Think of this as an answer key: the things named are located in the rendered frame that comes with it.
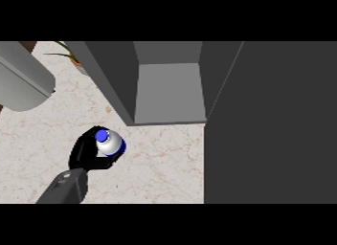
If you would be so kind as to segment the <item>pale grey rounded appliance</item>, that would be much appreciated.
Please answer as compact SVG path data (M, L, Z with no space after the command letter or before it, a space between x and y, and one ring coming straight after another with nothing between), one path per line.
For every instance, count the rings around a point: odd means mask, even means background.
M0 41L0 104L23 112L55 92L55 77L17 41Z

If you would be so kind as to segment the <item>potted green plant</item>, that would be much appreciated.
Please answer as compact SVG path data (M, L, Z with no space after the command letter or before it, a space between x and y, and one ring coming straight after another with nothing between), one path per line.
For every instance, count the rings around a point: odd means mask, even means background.
M85 70L85 66L82 65L82 63L79 62L77 60L77 57L74 56L73 52L71 52L71 49L68 48L68 46L66 45L66 43L63 43L61 41L54 41L54 43L57 43L63 48L64 50L68 52L67 54L61 54L61 53L49 53L49 54L45 54L46 56L64 56L70 59L74 67L77 68L79 72L88 76L88 72Z

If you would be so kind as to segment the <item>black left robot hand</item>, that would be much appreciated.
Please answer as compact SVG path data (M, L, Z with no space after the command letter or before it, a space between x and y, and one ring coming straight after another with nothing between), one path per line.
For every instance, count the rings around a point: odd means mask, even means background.
M102 126L94 126L76 141L68 160L68 168L83 168L86 171L108 169L119 160L119 157L125 152L125 146L119 148L116 154L104 157L98 156L99 150L95 134L101 129Z

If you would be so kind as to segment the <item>grey open cabinet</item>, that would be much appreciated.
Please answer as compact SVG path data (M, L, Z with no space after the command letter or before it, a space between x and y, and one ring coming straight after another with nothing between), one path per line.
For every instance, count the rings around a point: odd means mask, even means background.
M241 41L70 41L67 46L129 126L209 120Z

